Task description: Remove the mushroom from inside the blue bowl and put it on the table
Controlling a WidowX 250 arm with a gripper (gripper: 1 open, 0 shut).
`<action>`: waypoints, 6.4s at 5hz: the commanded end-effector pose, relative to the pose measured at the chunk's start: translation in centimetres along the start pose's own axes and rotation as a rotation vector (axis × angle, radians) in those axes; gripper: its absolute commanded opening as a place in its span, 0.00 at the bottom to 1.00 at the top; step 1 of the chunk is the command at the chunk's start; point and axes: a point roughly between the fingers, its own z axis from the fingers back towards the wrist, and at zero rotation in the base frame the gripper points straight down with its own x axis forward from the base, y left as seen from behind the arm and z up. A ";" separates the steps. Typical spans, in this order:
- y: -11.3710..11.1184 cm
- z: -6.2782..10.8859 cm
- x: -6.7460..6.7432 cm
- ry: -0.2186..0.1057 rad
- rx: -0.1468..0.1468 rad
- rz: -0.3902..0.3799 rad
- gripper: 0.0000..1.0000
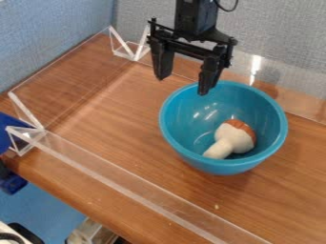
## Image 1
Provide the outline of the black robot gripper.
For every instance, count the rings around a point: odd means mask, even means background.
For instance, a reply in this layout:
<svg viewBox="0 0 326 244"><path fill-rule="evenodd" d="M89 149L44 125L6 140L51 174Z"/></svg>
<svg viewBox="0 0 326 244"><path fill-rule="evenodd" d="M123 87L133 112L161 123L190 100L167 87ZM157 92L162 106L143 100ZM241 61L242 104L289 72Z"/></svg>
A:
<svg viewBox="0 0 326 244"><path fill-rule="evenodd" d="M151 18L149 44L158 80L173 74L175 54L183 54L203 60L198 94L209 94L217 86L223 68L231 65L233 48L238 44L234 37L217 29L218 12L234 11L235 6L226 10L219 0L177 0L171 28Z"/></svg>

